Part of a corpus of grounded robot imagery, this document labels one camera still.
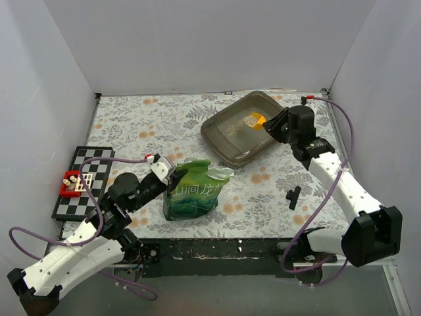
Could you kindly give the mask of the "yellow plastic scoop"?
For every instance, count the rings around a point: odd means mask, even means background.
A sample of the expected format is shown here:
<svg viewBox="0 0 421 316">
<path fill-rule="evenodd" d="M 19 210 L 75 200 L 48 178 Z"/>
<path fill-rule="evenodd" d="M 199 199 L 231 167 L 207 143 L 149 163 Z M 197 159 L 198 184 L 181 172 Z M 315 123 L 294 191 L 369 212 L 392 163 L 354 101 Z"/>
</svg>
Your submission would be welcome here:
<svg viewBox="0 0 421 316">
<path fill-rule="evenodd" d="M 263 130 L 263 124 L 265 122 L 265 116 L 259 113 L 251 113 L 250 115 L 244 118 L 245 125 L 255 130 Z"/>
</svg>

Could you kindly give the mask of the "green litter bag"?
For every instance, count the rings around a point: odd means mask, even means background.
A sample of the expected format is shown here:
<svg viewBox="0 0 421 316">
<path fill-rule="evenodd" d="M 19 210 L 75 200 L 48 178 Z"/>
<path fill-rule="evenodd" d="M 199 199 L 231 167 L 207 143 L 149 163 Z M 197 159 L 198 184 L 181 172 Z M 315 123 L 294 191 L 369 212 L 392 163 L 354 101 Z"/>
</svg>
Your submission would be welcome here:
<svg viewBox="0 0 421 316">
<path fill-rule="evenodd" d="M 188 170 L 176 189 L 163 193 L 163 214 L 168 221 L 193 220 L 207 215 L 218 206 L 218 196 L 234 175 L 228 167 L 211 167 L 209 160 L 179 164 L 176 170 Z"/>
</svg>

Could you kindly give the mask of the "grey litter box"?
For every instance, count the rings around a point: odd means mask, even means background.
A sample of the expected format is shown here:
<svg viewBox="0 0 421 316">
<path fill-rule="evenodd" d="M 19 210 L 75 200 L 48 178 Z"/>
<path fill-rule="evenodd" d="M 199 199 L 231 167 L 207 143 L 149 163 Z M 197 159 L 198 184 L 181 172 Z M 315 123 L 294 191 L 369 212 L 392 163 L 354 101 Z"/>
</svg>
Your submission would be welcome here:
<svg viewBox="0 0 421 316">
<path fill-rule="evenodd" d="M 208 118 L 201 126 L 206 144 L 231 168 L 239 168 L 277 144 L 264 130 L 245 127 L 238 136 L 229 136 L 227 128 L 251 113 L 272 119 L 283 107 L 269 95 L 253 91 Z"/>
</svg>

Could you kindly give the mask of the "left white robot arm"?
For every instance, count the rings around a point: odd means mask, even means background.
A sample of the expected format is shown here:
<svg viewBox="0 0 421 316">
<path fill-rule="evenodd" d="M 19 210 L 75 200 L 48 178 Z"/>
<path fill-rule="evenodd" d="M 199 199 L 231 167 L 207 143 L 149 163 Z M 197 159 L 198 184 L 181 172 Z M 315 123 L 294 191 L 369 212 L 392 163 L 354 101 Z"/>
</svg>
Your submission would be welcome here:
<svg viewBox="0 0 421 316">
<path fill-rule="evenodd" d="M 133 263 L 141 242 L 128 228 L 130 213 L 141 209 L 168 189 L 175 188 L 184 171 L 164 180 L 150 172 L 143 180 L 120 174 L 92 211 L 64 244 L 33 265 L 8 273 L 7 278 L 27 315 L 48 315 L 71 289 L 113 263 Z"/>
</svg>

